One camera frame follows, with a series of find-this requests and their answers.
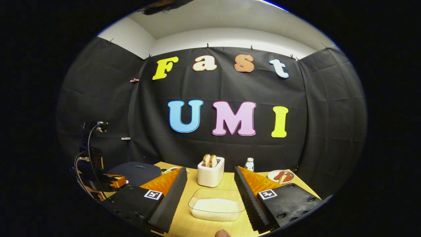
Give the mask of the dark lidded rice cooker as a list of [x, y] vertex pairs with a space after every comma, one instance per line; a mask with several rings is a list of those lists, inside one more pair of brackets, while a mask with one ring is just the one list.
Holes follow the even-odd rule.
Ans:
[[141, 162], [123, 163], [105, 173], [125, 176], [126, 183], [133, 186], [141, 186], [162, 175], [158, 166]]

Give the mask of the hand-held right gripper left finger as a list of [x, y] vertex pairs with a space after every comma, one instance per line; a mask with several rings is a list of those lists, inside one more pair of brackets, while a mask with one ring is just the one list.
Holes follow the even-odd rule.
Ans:
[[178, 168], [141, 186], [127, 184], [102, 205], [144, 231], [168, 233], [186, 182], [186, 168]]

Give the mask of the white toaster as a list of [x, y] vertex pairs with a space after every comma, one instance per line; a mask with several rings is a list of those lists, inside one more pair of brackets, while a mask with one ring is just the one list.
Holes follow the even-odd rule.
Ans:
[[200, 162], [197, 165], [197, 183], [206, 187], [217, 187], [223, 178], [225, 159], [216, 157], [219, 161], [215, 168], [207, 168]]

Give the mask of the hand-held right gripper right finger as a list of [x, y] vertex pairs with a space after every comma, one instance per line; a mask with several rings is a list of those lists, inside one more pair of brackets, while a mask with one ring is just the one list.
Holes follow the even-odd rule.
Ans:
[[280, 185], [242, 167], [235, 167], [235, 183], [254, 231], [289, 228], [324, 205], [299, 185]]

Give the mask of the white rice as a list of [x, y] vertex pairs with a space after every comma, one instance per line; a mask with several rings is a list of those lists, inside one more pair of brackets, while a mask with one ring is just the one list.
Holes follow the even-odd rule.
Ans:
[[190, 211], [198, 219], [229, 222], [236, 220], [244, 207], [237, 201], [224, 198], [203, 198], [196, 201]]

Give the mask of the clear plastic rice container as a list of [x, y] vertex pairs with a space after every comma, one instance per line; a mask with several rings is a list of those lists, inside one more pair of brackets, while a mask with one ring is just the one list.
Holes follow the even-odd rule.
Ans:
[[191, 214], [198, 219], [229, 222], [245, 210], [238, 190], [201, 188], [188, 202]]

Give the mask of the white plate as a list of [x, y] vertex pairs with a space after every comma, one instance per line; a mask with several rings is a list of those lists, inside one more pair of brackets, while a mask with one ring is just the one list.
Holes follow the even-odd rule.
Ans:
[[290, 173], [290, 174], [292, 174], [292, 176], [295, 178], [295, 174], [293, 174], [291, 171], [285, 171], [285, 170], [275, 170], [275, 171], [270, 171], [268, 174], [267, 174], [267, 177], [269, 178], [269, 179], [271, 179], [272, 181], [275, 181], [275, 182], [279, 182], [279, 181], [277, 181], [277, 180], [274, 180], [273, 178], [280, 172], [280, 171], [284, 171], [285, 172], [285, 174], [286, 173]]

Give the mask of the black backdrop cloth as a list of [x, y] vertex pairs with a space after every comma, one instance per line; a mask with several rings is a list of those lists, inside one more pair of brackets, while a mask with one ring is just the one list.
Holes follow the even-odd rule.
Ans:
[[251, 157], [254, 171], [290, 169], [326, 198], [359, 159], [367, 108], [357, 73], [337, 47], [298, 62], [237, 47], [143, 60], [96, 38], [59, 95], [57, 131], [69, 163], [91, 121], [109, 123], [91, 138], [106, 171], [131, 161], [194, 169], [208, 153], [225, 158], [225, 171], [233, 172]]

